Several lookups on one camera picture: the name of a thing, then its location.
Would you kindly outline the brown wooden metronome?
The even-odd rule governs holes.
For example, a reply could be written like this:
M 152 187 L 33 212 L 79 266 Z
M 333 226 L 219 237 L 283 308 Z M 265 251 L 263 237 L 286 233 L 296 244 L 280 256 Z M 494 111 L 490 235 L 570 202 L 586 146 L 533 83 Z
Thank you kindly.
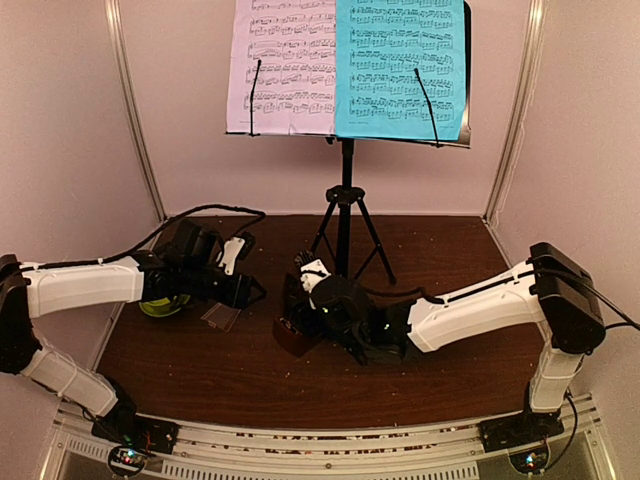
M 291 273 L 284 277 L 282 314 L 272 324 L 277 343 L 289 354 L 302 357 L 322 339 L 323 333 L 300 281 Z

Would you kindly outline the clear plastic metronome cover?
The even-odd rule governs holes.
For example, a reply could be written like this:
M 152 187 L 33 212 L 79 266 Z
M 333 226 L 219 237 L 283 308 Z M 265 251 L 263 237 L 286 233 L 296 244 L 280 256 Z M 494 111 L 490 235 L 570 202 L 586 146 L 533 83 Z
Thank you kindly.
M 215 303 L 201 319 L 211 328 L 228 333 L 240 316 L 241 310 L 222 303 Z

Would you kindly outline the black music stand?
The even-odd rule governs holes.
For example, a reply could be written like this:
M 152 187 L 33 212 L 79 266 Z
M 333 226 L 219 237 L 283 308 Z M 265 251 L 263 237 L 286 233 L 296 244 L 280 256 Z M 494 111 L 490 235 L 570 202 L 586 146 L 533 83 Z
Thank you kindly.
M 471 89 L 471 9 L 467 2 L 465 4 L 465 31 L 466 31 L 466 82 L 467 100 L 463 115 L 462 131 L 457 142 L 431 142 L 431 141 L 411 141 L 411 140 L 391 140 L 372 138 L 343 138 L 335 134 L 332 136 L 319 135 L 294 135 L 294 136 L 315 136 L 322 137 L 328 143 L 338 143 L 342 151 L 342 179 L 341 182 L 330 188 L 326 193 L 328 207 L 325 213 L 327 219 L 336 219 L 338 222 L 338 233 L 335 241 L 329 242 L 327 247 L 333 257 L 336 271 L 341 275 L 349 274 L 349 257 L 351 242 L 351 212 L 353 209 L 364 208 L 364 193 L 353 183 L 353 163 L 355 143 L 359 139 L 370 140 L 390 140 L 394 142 L 409 142 L 416 144 L 426 144 L 437 148 L 441 147 L 468 147 L 470 144 L 471 129 L 469 125 L 469 97 Z M 248 135 L 251 137 L 264 136 L 287 136 L 287 135 L 258 135 L 253 134 L 231 134 Z

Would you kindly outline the lilac sheet music page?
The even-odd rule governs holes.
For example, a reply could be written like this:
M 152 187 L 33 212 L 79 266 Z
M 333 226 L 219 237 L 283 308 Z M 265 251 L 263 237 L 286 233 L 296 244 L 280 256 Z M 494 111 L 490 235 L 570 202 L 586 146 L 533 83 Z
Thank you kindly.
M 238 1 L 226 132 L 335 134 L 336 3 Z

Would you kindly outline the blue sheet music page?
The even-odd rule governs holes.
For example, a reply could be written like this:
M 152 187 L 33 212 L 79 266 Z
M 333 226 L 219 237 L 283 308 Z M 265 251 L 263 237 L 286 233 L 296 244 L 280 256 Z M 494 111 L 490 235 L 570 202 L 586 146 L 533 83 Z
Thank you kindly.
M 467 100 L 464 2 L 339 1 L 336 15 L 337 135 L 457 142 Z

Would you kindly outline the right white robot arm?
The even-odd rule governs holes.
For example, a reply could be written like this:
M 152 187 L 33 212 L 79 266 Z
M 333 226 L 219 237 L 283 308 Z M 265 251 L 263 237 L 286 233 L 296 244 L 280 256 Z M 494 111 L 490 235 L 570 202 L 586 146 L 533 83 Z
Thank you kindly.
M 300 252 L 295 264 L 299 273 L 288 279 L 285 326 L 306 339 L 339 344 L 361 365 L 401 362 L 519 324 L 544 326 L 549 337 L 526 388 L 526 409 L 512 423 L 513 433 L 526 442 L 550 426 L 584 357 L 606 336 L 590 275 L 546 242 L 531 246 L 527 260 L 488 280 L 386 307 L 309 251 Z

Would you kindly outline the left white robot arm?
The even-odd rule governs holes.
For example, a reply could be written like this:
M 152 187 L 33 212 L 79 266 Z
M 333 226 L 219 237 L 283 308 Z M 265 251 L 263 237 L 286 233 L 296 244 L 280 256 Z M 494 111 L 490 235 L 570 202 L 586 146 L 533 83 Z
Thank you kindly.
M 254 244 L 248 231 L 222 240 L 217 231 L 183 219 L 165 244 L 113 260 L 27 264 L 13 254 L 2 256 L 2 372 L 25 376 L 79 404 L 121 443 L 137 442 L 144 424 L 130 397 L 115 381 L 79 366 L 38 338 L 33 319 L 107 303 L 148 308 L 185 297 L 244 309 L 266 295 L 254 277 L 236 268 Z

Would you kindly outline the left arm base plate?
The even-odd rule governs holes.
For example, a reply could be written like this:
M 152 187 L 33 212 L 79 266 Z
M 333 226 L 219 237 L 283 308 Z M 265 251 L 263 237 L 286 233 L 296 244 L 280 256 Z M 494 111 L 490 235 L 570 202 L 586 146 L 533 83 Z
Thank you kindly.
M 131 426 L 117 426 L 113 421 L 97 418 L 91 434 L 138 451 L 171 454 L 179 429 L 175 422 L 136 415 Z

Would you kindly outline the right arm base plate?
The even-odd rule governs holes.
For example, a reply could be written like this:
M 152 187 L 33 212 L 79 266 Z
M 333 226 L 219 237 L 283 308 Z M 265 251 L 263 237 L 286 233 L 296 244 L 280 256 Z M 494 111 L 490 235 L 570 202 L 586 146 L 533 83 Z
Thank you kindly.
M 540 442 L 564 432 L 561 420 L 538 414 L 484 420 L 478 428 L 486 453 Z

